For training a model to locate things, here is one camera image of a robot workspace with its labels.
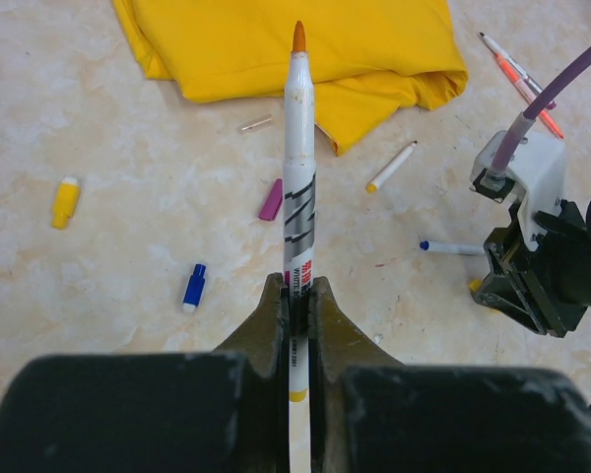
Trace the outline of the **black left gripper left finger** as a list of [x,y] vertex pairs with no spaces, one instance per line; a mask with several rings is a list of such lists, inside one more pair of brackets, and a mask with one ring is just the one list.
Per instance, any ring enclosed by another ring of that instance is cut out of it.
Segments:
[[210,352],[49,355],[0,402],[0,472],[286,472],[287,289]]

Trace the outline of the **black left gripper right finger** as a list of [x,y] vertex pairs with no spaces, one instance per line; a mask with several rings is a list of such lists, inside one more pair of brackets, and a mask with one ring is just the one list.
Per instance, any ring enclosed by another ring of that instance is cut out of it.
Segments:
[[591,409],[560,372],[402,364],[324,277],[309,353],[315,472],[591,472]]

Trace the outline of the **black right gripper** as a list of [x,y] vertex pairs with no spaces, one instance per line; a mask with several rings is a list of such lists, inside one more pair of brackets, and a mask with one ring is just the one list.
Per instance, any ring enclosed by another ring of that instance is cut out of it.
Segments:
[[483,287],[495,307],[528,330],[563,338],[591,307],[591,202],[586,214],[561,200],[561,213],[539,212],[547,233],[536,253],[515,236],[515,226],[496,228],[484,243],[490,272]]

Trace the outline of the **yellow marker cap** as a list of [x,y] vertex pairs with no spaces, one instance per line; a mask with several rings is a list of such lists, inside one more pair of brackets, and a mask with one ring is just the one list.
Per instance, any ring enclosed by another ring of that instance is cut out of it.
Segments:
[[500,310],[495,305],[495,294],[491,291],[487,291],[483,287],[483,281],[480,279],[474,279],[468,283],[468,289],[472,300],[493,312],[500,313]]

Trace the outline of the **white yellow whiteboard marker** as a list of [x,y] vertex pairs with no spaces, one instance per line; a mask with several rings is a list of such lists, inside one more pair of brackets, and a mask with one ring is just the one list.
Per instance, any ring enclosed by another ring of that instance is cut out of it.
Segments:
[[316,220],[315,96],[303,22],[295,23],[285,101],[283,275],[290,319],[289,401],[309,387],[308,317]]

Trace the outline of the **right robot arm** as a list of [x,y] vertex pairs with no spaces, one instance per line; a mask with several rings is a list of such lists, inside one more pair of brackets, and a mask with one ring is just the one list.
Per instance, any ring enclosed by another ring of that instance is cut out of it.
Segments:
[[556,216],[535,212],[544,233],[533,238],[534,251],[524,242],[520,207],[511,204],[508,227],[485,240],[490,272],[472,298],[536,334],[563,338],[591,307],[591,201],[585,215],[565,199]]

